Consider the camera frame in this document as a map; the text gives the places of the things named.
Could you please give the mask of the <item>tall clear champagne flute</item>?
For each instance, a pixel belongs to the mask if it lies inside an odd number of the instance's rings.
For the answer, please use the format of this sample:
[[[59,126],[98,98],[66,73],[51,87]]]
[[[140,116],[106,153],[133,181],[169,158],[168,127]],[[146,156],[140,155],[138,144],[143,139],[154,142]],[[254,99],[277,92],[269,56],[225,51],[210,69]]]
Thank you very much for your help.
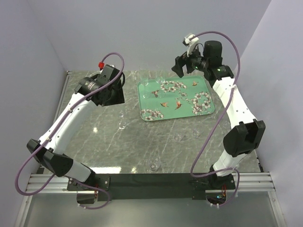
[[[140,82],[142,85],[142,96],[144,99],[149,98],[150,94],[148,91],[148,84],[149,84],[149,80],[150,80],[150,73],[148,70],[148,64],[147,63],[143,63],[140,66]]]

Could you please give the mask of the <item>clear wine glass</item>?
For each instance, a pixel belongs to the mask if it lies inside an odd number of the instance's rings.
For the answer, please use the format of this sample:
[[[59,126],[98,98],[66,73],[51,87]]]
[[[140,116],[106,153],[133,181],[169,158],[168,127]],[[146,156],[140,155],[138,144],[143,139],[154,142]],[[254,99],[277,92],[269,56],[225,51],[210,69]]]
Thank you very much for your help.
[[[126,122],[126,118],[125,118],[125,111],[124,110],[120,110],[119,111],[119,129],[120,130],[124,130],[127,126],[127,122]]]

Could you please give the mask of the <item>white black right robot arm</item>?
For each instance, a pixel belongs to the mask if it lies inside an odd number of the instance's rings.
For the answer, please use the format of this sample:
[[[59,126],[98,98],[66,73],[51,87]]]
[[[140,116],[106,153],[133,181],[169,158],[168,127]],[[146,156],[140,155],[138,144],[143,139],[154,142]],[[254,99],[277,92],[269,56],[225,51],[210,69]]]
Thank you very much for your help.
[[[206,41],[203,52],[197,49],[198,38],[186,38],[184,45],[187,51],[175,58],[172,71],[180,78],[184,76],[183,66],[187,73],[194,70],[203,72],[204,78],[219,96],[224,111],[231,123],[231,130],[223,139],[224,150],[219,159],[211,166],[207,174],[194,174],[192,165],[190,174],[195,178],[208,177],[209,185],[219,189],[225,178],[236,170],[237,165],[253,150],[263,137],[265,123],[251,113],[245,104],[238,88],[238,75],[234,75],[229,66],[223,64],[222,44],[219,41]]]

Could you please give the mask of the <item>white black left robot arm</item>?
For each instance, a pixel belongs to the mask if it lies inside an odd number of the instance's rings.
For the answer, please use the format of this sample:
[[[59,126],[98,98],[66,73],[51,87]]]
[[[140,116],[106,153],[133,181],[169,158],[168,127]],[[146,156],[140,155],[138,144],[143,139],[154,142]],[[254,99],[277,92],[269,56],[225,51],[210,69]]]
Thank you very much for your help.
[[[95,172],[65,155],[65,150],[82,122],[98,106],[124,103],[124,82],[124,75],[119,75],[119,70],[108,64],[100,73],[81,79],[53,126],[38,140],[31,139],[27,143],[35,160],[57,177],[77,180],[84,190],[96,186]]]

